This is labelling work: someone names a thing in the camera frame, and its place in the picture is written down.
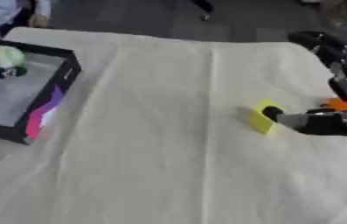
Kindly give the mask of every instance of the green ball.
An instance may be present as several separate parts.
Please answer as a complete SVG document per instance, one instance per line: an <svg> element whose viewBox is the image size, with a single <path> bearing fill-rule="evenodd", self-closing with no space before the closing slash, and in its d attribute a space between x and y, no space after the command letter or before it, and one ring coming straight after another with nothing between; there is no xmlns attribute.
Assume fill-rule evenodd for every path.
<svg viewBox="0 0 347 224"><path fill-rule="evenodd" d="M25 55L16 47L0 45L0 67L20 67L25 63Z"/></svg>

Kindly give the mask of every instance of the person's leg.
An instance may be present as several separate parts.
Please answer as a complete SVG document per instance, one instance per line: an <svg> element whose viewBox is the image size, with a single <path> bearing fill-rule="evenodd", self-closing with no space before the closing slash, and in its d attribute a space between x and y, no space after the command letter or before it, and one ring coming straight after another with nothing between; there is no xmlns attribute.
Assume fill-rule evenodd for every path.
<svg viewBox="0 0 347 224"><path fill-rule="evenodd" d="M191 0L195 5L200 9L204 10L207 13L212 13L214 11L214 6L208 0Z"/></svg>
<svg viewBox="0 0 347 224"><path fill-rule="evenodd" d="M6 36L13 28L19 26L28 26L29 19L31 18L32 10L23 8L16 17L13 18L11 23L3 24L0 26L0 35Z"/></svg>

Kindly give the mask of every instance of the gray floor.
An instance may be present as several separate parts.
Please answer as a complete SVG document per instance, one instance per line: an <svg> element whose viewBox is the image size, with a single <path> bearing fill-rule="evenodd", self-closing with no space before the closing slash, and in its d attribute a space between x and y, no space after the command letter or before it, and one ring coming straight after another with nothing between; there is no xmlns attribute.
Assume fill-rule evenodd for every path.
<svg viewBox="0 0 347 224"><path fill-rule="evenodd" d="M288 32L317 30L347 40L347 32L332 27L318 9L296 0L213 0L208 22L188 0L57 1L52 21L68 30L223 42L284 41Z"/></svg>

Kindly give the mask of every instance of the person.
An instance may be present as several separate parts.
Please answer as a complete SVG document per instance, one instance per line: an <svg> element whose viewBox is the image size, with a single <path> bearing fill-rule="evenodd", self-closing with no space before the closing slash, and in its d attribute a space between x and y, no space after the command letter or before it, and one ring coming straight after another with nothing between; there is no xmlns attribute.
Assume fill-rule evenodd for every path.
<svg viewBox="0 0 347 224"><path fill-rule="evenodd" d="M0 0L0 38L16 26L47 28L50 24L51 1L31 0L23 7L22 0Z"/></svg>

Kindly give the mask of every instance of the yellow block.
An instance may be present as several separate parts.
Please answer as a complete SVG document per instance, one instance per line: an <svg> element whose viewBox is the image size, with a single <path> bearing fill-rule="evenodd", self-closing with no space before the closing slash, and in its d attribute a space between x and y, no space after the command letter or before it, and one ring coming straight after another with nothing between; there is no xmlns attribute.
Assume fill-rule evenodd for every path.
<svg viewBox="0 0 347 224"><path fill-rule="evenodd" d="M249 126L254 128L255 130L258 130L262 134L268 134L276 124L276 122L269 119L262 113L263 110L269 106L283 110L283 108L278 106L274 101L265 98L261 100L261 102L251 110L247 120Z"/></svg>

